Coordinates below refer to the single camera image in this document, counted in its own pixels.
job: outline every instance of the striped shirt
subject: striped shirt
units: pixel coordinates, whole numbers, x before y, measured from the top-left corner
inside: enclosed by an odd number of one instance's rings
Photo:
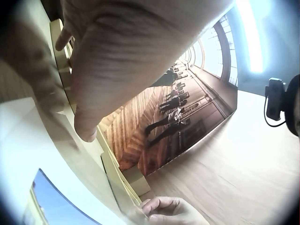
[[[168,122],[169,123],[178,122],[181,118],[182,118],[181,109],[177,108],[169,114]]]

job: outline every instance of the blue sky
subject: blue sky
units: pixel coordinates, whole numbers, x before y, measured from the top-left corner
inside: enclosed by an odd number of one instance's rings
[[[44,209],[50,225],[96,225],[75,207],[73,207],[38,171],[35,179],[34,192],[40,206]]]

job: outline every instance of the fingernail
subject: fingernail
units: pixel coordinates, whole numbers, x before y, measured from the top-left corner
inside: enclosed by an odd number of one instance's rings
[[[151,223],[156,223],[157,221],[158,221],[158,217],[157,216],[150,216],[149,217],[149,221],[151,222]]]

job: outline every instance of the hand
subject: hand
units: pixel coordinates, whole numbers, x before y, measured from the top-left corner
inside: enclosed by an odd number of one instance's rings
[[[155,197],[141,204],[151,224],[209,225],[206,219],[182,198]]]
[[[96,126],[161,77],[233,0],[62,0],[55,48],[75,38],[70,58],[74,126],[87,142]]]

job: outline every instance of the photograph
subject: photograph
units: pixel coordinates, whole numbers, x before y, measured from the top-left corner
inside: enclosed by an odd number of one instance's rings
[[[121,171],[146,176],[179,156],[237,108],[238,72],[223,16],[159,78],[99,126]]]
[[[23,224],[101,225],[74,206],[41,169],[38,170],[29,191]]]

